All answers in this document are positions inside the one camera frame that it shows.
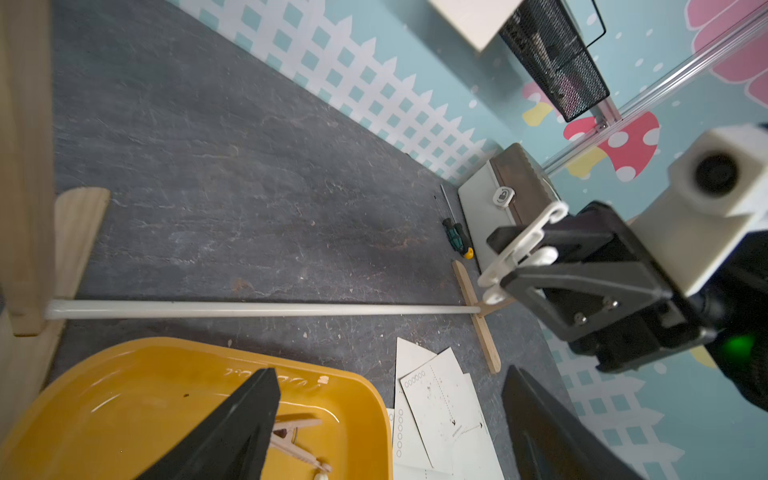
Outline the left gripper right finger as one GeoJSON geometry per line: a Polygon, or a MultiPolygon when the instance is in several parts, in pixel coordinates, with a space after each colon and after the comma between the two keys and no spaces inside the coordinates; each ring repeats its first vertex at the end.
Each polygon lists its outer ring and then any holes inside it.
{"type": "Polygon", "coordinates": [[[508,369],[502,403],[522,479],[641,479],[527,371],[508,369]]]}

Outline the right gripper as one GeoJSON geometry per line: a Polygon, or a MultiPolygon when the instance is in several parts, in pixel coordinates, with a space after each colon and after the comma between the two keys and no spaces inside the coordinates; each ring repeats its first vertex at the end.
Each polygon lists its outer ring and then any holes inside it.
{"type": "Polygon", "coordinates": [[[684,296],[611,206],[593,201],[543,231],[532,253],[551,246],[558,264],[518,268],[500,286],[574,354],[596,357],[600,372],[637,370],[716,338],[720,288],[684,296]]]}

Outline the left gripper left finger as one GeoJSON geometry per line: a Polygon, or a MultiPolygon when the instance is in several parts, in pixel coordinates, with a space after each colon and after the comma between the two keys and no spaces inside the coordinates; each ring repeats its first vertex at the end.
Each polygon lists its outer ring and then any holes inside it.
{"type": "Polygon", "coordinates": [[[274,369],[253,373],[141,479],[259,479],[281,394],[274,369]]]}

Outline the postcard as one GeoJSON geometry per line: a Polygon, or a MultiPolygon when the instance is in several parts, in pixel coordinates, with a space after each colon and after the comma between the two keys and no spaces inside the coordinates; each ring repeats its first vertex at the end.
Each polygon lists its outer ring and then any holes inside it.
{"type": "Polygon", "coordinates": [[[405,463],[406,456],[418,465],[429,465],[413,414],[399,383],[395,386],[395,408],[388,409],[393,433],[394,479],[504,479],[491,435],[469,373],[464,375],[470,399],[480,416],[480,425],[461,434],[453,448],[453,472],[416,468],[405,463]]]}
{"type": "Polygon", "coordinates": [[[395,479],[424,479],[432,469],[401,379],[435,357],[415,343],[398,338],[396,344],[395,400],[392,417],[392,457],[395,479]]]}
{"type": "Polygon", "coordinates": [[[477,52],[482,52],[522,0],[429,0],[429,4],[477,52]]]}
{"type": "Polygon", "coordinates": [[[435,470],[453,472],[453,448],[461,434],[480,425],[452,348],[401,379],[421,439],[435,470]]]}

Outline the pink clothespin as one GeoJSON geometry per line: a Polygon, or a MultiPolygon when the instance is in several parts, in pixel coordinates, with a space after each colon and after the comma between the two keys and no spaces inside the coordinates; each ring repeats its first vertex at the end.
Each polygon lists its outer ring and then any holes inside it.
{"type": "Polygon", "coordinates": [[[331,465],[322,462],[311,452],[296,444],[300,430],[321,425],[322,420],[318,418],[295,418],[276,421],[272,427],[269,447],[282,452],[295,460],[310,465],[319,473],[327,476],[333,471],[331,465]]]}

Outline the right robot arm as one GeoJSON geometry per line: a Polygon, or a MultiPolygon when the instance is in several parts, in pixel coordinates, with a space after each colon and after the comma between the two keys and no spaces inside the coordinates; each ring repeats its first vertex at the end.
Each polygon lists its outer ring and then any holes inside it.
{"type": "Polygon", "coordinates": [[[505,267],[493,289],[524,305],[602,373],[703,346],[739,393],[767,407],[767,234],[750,232],[695,294],[675,286],[612,207],[543,228],[550,265],[505,267]]]}

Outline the brown lid storage box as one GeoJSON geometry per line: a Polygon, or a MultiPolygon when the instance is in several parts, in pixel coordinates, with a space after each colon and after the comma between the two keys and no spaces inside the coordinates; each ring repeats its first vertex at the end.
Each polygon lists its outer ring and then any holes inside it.
{"type": "Polygon", "coordinates": [[[560,199],[520,143],[488,160],[458,188],[458,196],[480,269],[496,256],[486,239],[497,228],[527,225],[560,199]]]}

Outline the yellow plastic tray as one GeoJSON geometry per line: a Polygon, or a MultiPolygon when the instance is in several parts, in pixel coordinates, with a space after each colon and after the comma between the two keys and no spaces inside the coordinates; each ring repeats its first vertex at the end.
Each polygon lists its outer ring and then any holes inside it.
{"type": "Polygon", "coordinates": [[[272,368],[277,420],[318,418],[296,444],[333,479],[389,479],[391,427],[362,376],[174,338],[108,348],[46,387],[1,447],[5,479],[132,479],[179,444],[254,372],[272,368]]]}

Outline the black mesh wall basket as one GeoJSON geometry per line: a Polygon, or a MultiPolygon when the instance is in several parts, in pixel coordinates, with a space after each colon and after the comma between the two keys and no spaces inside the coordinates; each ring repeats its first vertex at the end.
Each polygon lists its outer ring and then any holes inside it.
{"type": "Polygon", "coordinates": [[[566,122],[608,98],[608,87],[564,2],[521,2],[499,36],[566,122]]]}

